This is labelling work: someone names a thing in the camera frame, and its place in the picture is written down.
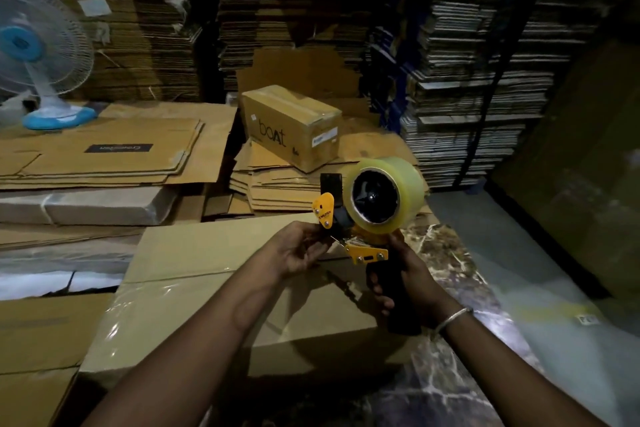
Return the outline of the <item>person's left hand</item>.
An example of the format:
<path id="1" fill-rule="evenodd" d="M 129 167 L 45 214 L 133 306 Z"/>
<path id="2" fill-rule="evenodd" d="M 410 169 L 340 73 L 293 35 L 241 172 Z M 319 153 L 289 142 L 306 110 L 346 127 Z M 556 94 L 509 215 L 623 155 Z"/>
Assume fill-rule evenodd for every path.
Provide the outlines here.
<path id="1" fill-rule="evenodd" d="M 299 247 L 302 243 L 329 242 L 332 239 L 324 235 L 324 228 L 318 223 L 292 221 L 276 232 L 255 254 L 261 264 L 284 279 L 306 272 L 315 264 L 300 264 Z"/>

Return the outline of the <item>person's right hand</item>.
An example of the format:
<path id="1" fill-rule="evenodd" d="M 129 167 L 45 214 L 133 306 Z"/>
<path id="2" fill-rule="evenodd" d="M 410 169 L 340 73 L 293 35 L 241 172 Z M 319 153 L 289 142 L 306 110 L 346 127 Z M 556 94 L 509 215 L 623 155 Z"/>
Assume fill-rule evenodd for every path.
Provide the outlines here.
<path id="1" fill-rule="evenodd" d="M 388 236 L 388 261 L 368 267 L 378 274 L 385 293 L 396 306 L 387 318 L 388 331 L 418 335 L 423 327 L 436 327 L 457 313 L 461 306 L 431 275 L 426 263 L 405 242 L 397 230 Z"/>

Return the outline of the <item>yellow black tape dispenser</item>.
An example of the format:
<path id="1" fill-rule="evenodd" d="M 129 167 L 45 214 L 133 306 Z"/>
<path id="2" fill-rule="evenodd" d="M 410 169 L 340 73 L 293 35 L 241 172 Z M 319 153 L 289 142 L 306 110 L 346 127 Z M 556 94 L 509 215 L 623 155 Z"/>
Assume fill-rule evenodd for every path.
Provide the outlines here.
<path id="1" fill-rule="evenodd" d="M 357 227 L 349 217 L 342 203 L 344 173 L 345 171 L 321 174 L 321 193 L 312 202 L 312 211 L 324 228 L 326 235 L 332 237 L 335 242 L 342 246 L 354 264 L 361 264 L 367 267 L 372 262 L 388 261 L 388 236 L 390 234 L 382 236 L 369 234 Z"/>

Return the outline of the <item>person's right forearm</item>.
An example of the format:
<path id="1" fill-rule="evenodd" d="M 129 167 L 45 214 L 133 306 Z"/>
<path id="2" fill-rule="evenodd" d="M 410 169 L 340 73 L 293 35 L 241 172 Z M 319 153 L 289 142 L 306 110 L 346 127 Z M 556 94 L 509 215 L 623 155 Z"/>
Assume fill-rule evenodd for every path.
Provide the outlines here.
<path id="1" fill-rule="evenodd" d="M 505 427 L 609 427 L 460 309 L 436 327 Z"/>

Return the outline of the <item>person's left forearm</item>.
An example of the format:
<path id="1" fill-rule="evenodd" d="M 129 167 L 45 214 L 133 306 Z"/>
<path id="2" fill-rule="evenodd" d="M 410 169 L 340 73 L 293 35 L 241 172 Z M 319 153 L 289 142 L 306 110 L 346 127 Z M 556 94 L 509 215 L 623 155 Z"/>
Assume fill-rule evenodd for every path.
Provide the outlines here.
<path id="1" fill-rule="evenodd" d="M 81 427 L 196 427 L 284 277 L 278 264 L 247 261 L 124 375 Z"/>

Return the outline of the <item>low pile of flattened cartons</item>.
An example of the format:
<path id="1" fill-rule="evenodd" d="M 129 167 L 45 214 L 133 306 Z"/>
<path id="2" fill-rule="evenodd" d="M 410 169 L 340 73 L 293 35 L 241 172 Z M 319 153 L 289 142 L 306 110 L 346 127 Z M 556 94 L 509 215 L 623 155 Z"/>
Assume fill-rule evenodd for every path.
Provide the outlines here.
<path id="1" fill-rule="evenodd" d="M 414 167 L 418 160 L 397 134 L 358 117 L 344 119 L 338 157 L 311 173 L 304 173 L 249 139 L 236 156 L 230 189 L 243 194 L 252 212 L 306 211 L 321 193 L 322 173 L 344 172 L 364 158 L 398 156 Z"/>

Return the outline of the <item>clear packing tape roll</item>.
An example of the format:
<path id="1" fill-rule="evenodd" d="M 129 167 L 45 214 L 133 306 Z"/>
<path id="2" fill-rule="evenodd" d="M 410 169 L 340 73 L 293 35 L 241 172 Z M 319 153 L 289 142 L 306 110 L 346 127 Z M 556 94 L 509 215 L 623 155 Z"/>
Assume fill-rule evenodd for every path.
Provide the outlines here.
<path id="1" fill-rule="evenodd" d="M 414 220 L 424 206 L 425 193 L 421 173 L 398 156 L 364 158 L 343 174 L 342 203 L 349 217 L 377 236 Z"/>

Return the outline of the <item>large brown cardboard box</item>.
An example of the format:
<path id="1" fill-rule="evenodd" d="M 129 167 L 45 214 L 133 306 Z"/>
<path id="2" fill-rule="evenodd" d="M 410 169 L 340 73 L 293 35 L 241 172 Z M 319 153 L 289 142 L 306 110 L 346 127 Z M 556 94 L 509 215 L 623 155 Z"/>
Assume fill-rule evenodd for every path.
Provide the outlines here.
<path id="1" fill-rule="evenodd" d="M 110 389 L 155 349 L 297 213 L 146 229 L 80 367 Z M 427 333 L 391 334 L 356 265 L 334 243 L 319 265 L 289 280 L 230 369 L 242 393 L 346 383 L 395 373 Z"/>

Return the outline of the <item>small sealed cardboard box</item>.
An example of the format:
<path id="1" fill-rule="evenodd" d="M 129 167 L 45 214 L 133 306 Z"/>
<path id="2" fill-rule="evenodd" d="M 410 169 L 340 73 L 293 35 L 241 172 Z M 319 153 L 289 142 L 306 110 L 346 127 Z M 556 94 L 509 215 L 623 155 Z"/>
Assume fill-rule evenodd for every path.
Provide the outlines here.
<path id="1" fill-rule="evenodd" d="M 279 85 L 243 92 L 247 136 L 302 172 L 339 156 L 342 111 Z"/>

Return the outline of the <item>large leaning cardboard sheet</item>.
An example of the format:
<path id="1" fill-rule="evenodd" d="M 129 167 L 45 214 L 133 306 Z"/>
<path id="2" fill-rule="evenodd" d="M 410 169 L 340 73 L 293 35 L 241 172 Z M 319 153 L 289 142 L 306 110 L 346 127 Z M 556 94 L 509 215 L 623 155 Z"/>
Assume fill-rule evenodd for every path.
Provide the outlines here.
<path id="1" fill-rule="evenodd" d="M 613 297 L 640 296 L 640 42 L 585 52 L 492 181 Z"/>

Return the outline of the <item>plastic wrapped cardboard bundle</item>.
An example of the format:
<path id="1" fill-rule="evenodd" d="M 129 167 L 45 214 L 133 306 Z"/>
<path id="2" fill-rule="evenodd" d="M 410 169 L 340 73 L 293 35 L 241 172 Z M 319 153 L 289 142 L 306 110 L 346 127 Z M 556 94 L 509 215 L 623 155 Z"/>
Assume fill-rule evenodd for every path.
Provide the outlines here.
<path id="1" fill-rule="evenodd" d="M 177 196 L 163 186 L 0 191 L 0 223 L 156 226 L 170 215 Z"/>

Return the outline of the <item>wide stack of flattened cartons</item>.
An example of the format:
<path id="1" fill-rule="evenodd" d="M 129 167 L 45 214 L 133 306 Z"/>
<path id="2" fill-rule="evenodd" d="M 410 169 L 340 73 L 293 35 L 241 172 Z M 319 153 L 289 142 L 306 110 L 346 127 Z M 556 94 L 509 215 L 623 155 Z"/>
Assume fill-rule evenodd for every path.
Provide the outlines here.
<path id="1" fill-rule="evenodd" d="M 237 109 L 111 103 L 61 131 L 0 130 L 0 190 L 214 183 Z"/>

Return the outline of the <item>grey corrugated sheet stacks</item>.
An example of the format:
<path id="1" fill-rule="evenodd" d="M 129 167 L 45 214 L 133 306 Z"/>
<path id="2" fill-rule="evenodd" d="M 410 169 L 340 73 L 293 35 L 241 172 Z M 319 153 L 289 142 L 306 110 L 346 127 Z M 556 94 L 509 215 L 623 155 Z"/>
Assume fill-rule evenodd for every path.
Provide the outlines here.
<path id="1" fill-rule="evenodd" d="M 401 135 L 432 189 L 453 188 L 484 90 L 499 56 L 479 62 L 500 0 L 414 0 L 417 58 L 407 77 Z M 537 0 L 498 84 L 475 159 L 461 187 L 474 185 L 537 123 L 572 63 L 612 13 L 630 0 Z"/>

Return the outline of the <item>black diagonal pole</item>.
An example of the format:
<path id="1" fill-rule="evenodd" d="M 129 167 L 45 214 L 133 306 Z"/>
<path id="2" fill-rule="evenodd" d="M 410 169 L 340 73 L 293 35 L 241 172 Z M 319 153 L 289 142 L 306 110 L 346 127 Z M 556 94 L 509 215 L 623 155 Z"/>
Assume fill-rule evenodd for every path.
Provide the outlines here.
<path id="1" fill-rule="evenodd" d="M 467 147 L 465 160 L 460 172 L 452 183 L 453 188 L 460 188 L 475 159 L 479 143 L 483 135 L 492 99 L 497 90 L 531 16 L 537 0 L 500 0 L 492 24 L 487 33 L 484 49 L 479 62 L 489 62 L 493 56 L 499 56 L 491 83 L 484 90 L 479 111 L 479 119 L 475 123 L 473 137 Z"/>

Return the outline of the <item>plain open cardboard box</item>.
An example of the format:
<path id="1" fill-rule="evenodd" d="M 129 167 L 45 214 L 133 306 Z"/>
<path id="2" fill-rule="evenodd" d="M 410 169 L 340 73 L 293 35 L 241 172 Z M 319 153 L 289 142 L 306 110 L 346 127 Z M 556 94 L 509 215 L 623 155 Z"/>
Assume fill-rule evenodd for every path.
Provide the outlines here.
<path id="1" fill-rule="evenodd" d="M 113 296 L 0 301 L 0 427 L 52 427 Z"/>

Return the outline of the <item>tall brown corrugated sheet stack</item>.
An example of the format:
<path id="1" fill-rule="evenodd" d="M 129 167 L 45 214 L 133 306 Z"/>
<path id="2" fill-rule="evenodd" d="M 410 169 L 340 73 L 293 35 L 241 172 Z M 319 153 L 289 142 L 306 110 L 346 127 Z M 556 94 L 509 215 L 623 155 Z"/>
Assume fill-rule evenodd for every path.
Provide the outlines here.
<path id="1" fill-rule="evenodd" d="M 92 40 L 91 76 L 66 96 L 94 101 L 209 101 L 196 0 L 61 0 Z"/>

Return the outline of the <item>white blue table fan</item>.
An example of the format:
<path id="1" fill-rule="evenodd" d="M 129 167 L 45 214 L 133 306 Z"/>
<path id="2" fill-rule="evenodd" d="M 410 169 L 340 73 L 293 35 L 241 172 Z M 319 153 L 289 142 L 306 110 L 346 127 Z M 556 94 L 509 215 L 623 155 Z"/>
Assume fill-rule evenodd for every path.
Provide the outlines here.
<path id="1" fill-rule="evenodd" d="M 57 131 L 96 119 L 93 108 L 62 97 L 88 80 L 93 65 L 89 36 L 60 0 L 0 0 L 0 89 L 38 99 L 22 118 L 25 128 Z"/>

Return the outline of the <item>blue metal rack frame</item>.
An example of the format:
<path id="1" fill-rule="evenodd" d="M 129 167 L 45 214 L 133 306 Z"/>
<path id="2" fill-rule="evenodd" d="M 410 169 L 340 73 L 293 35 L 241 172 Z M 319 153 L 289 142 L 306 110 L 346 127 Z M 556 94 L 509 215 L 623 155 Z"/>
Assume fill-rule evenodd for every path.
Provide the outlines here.
<path id="1" fill-rule="evenodd" d="M 415 66 L 414 0 L 381 0 L 371 20 L 369 95 L 380 126 L 401 133 L 407 108 L 407 77 Z"/>

